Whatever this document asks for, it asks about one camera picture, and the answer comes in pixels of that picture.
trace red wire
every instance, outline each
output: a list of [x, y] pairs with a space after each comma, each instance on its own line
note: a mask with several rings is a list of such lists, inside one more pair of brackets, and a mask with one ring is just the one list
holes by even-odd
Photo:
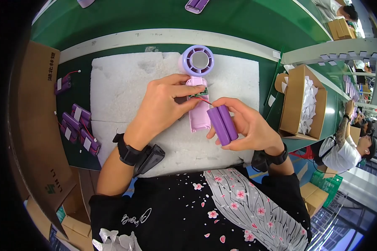
[[199, 100], [202, 100], [202, 101], [204, 101], [204, 102], [209, 103], [210, 105], [212, 105], [209, 101], [207, 101], [207, 100], [205, 100], [205, 99], [203, 99], [203, 98], [199, 98], [199, 97], [191, 97], [191, 98], [197, 98], [197, 99], [199, 99]]

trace green crate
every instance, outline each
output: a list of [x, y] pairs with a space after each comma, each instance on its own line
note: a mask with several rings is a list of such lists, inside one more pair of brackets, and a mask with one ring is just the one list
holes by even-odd
[[325, 173], [322, 173], [318, 170], [314, 171], [310, 183], [328, 193], [327, 200], [324, 202], [324, 205], [322, 205], [323, 207], [327, 208], [334, 199], [343, 178], [336, 174], [333, 178], [324, 179], [324, 174]]

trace white label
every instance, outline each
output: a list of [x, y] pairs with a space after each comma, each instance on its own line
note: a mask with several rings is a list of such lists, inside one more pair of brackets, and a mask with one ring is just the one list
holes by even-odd
[[65, 136], [65, 138], [66, 138], [67, 140], [70, 140], [70, 135], [71, 135], [71, 131], [70, 131], [70, 129], [67, 127], [67, 128], [65, 129], [64, 136]]
[[88, 137], [85, 137], [85, 140], [84, 140], [84, 148], [87, 149], [87, 151], [89, 151], [89, 148], [91, 147], [91, 141], [89, 140]]
[[61, 78], [59, 78], [57, 80], [57, 90], [60, 91], [61, 90]]
[[75, 118], [76, 121], [80, 121], [81, 112], [82, 112], [81, 108], [79, 108], [79, 107], [75, 108], [74, 118]]

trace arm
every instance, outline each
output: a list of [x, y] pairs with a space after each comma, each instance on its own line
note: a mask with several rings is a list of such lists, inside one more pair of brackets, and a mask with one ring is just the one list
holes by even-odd
[[[176, 97], [193, 95], [204, 90], [204, 86], [180, 85], [189, 78], [183, 74], [172, 74], [148, 84], [137, 115], [125, 131], [126, 145], [141, 151], [156, 135], [171, 126], [184, 113], [195, 108], [200, 102], [198, 99], [193, 98], [182, 104], [174, 101]], [[99, 174], [97, 193], [108, 196], [124, 193], [131, 182], [133, 171], [133, 166], [120, 161], [119, 151], [115, 148]]]
[[[244, 135], [245, 138], [236, 139], [230, 144], [222, 146], [222, 149], [233, 151], [264, 150], [265, 153], [272, 156], [278, 156], [283, 152], [284, 146], [281, 137], [268, 125], [259, 112], [236, 98], [223, 97], [212, 103], [213, 106], [223, 104], [228, 107], [230, 112], [234, 113], [232, 120], [236, 131]], [[207, 138], [212, 138], [215, 134], [215, 129], [211, 128]], [[280, 165], [272, 164], [268, 168], [268, 173], [270, 175], [291, 175], [294, 173], [292, 162], [288, 157]]]

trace brown cardboard box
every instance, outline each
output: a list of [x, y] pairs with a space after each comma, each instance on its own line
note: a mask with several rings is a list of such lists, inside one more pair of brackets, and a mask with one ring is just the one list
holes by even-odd
[[[56, 211], [75, 186], [60, 138], [54, 83], [60, 52], [30, 41], [16, 58], [9, 92], [9, 156], [43, 214], [65, 233]], [[17, 183], [19, 190], [24, 190]]]
[[[282, 93], [284, 77], [287, 74], [281, 73], [276, 77], [275, 88]], [[308, 135], [298, 133], [300, 126], [300, 116], [303, 107], [304, 78], [309, 76], [313, 85], [318, 88], [316, 94], [316, 115], [313, 117], [313, 123], [310, 125], [311, 130]], [[283, 101], [281, 123], [279, 125], [279, 134], [282, 138], [308, 139], [317, 141], [320, 139], [322, 125], [324, 123], [325, 107], [327, 104], [327, 91], [318, 78], [305, 66], [300, 65], [289, 70], [288, 85], [285, 90]]]

